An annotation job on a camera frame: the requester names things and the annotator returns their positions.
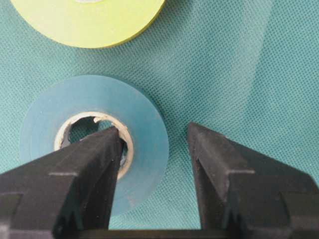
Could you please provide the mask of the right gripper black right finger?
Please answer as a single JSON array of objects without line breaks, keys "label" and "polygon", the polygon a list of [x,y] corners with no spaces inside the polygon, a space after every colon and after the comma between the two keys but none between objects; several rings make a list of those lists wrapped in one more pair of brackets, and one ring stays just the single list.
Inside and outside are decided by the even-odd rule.
[{"label": "right gripper black right finger", "polygon": [[194,122],[187,143],[202,229],[318,231],[319,188],[309,174]]}]

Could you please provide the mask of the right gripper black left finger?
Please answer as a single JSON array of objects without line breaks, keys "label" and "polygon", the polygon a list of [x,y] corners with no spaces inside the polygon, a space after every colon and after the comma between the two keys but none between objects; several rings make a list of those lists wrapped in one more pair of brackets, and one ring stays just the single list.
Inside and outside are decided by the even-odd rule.
[{"label": "right gripper black left finger", "polygon": [[0,232],[107,229],[122,152],[110,127],[1,174]]}]

